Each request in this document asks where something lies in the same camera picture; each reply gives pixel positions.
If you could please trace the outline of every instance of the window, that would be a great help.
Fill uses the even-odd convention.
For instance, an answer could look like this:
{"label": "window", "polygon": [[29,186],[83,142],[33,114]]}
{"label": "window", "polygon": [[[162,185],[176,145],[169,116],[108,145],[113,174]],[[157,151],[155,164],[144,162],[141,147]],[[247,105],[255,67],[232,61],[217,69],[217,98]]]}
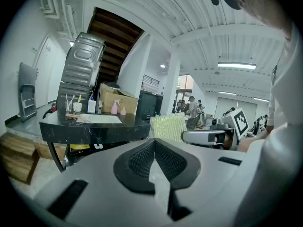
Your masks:
{"label": "window", "polygon": [[193,89],[194,80],[190,75],[178,77],[177,90],[180,89]]}
{"label": "window", "polygon": [[154,78],[151,78],[147,75],[144,75],[143,76],[143,82],[146,82],[146,83],[149,83],[149,84],[152,84],[153,86],[158,86],[159,85],[159,81],[154,79]]}

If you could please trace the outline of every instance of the small pink bottle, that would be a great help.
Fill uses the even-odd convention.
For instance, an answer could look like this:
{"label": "small pink bottle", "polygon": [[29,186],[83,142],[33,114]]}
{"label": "small pink bottle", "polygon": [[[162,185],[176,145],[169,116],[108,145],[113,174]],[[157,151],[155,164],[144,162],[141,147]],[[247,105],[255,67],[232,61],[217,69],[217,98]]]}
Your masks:
{"label": "small pink bottle", "polygon": [[110,111],[111,114],[117,114],[118,106],[120,99],[114,101],[114,105],[112,106],[112,110]]}

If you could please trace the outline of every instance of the recessed ceiling light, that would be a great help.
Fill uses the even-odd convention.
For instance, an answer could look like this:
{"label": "recessed ceiling light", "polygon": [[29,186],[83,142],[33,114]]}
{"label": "recessed ceiling light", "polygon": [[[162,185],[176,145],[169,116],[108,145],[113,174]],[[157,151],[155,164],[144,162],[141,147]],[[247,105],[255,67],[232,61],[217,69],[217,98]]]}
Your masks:
{"label": "recessed ceiling light", "polygon": [[225,93],[225,94],[237,95],[237,94],[235,94],[235,93],[228,93],[228,92],[222,92],[222,91],[218,91],[218,93]]}
{"label": "recessed ceiling light", "polygon": [[220,62],[220,63],[218,63],[218,67],[242,68],[242,69],[252,69],[252,70],[254,70],[256,68],[256,64]]}
{"label": "recessed ceiling light", "polygon": [[269,100],[265,100],[265,99],[261,99],[261,98],[257,98],[257,97],[254,97],[254,99],[259,100],[259,101],[263,101],[263,102],[269,102]]}

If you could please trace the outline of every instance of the person wearing white shirt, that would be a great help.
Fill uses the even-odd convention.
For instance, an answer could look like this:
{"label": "person wearing white shirt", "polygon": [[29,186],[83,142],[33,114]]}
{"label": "person wearing white shirt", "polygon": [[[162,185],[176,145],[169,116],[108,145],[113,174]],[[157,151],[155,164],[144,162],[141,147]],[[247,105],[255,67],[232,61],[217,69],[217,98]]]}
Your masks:
{"label": "person wearing white shirt", "polygon": [[244,10],[262,24],[285,35],[285,45],[273,69],[266,131],[257,137],[244,138],[239,151],[246,152],[253,141],[265,139],[270,132],[286,123],[303,122],[303,53],[302,37],[277,0],[225,0],[233,9]]}

